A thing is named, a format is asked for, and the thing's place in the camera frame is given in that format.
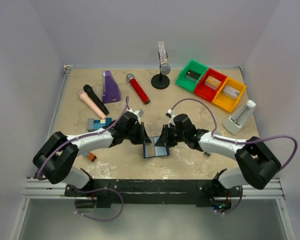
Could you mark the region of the blue leather card holder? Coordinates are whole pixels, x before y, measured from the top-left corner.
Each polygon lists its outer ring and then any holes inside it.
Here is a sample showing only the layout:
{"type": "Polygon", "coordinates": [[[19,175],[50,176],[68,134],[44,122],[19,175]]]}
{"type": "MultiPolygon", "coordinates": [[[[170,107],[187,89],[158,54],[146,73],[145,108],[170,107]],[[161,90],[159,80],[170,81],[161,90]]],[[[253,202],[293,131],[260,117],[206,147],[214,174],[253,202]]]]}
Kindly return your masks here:
{"type": "Polygon", "coordinates": [[[167,147],[155,146],[155,143],[158,141],[159,136],[152,136],[149,138],[151,143],[146,143],[143,145],[143,158],[158,158],[166,157],[170,155],[170,150],[167,147]]]}

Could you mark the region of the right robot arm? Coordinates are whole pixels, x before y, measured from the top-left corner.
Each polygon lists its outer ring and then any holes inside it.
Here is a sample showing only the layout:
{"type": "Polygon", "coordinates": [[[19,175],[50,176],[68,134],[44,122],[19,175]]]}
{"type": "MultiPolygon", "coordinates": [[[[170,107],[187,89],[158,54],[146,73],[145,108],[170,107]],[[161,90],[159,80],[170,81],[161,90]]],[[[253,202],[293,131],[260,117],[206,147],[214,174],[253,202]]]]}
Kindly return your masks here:
{"type": "Polygon", "coordinates": [[[223,169],[217,173],[211,181],[211,186],[220,191],[242,185],[262,190],[282,165],[263,142],[252,143],[258,139],[253,136],[243,144],[235,143],[235,140],[229,137],[217,139],[210,131],[196,128],[188,115],[183,113],[176,115],[169,124],[162,127],[155,146],[172,148],[178,143],[185,143],[192,150],[214,153],[235,160],[238,167],[223,169]]]}

